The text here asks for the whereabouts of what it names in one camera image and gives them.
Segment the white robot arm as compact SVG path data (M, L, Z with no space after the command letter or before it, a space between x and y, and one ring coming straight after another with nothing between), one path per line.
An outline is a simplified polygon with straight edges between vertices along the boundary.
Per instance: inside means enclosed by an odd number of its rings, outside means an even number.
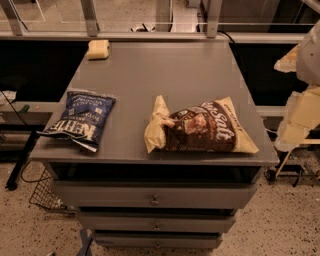
M301 42L296 73L299 80L310 85L320 85L320 20Z

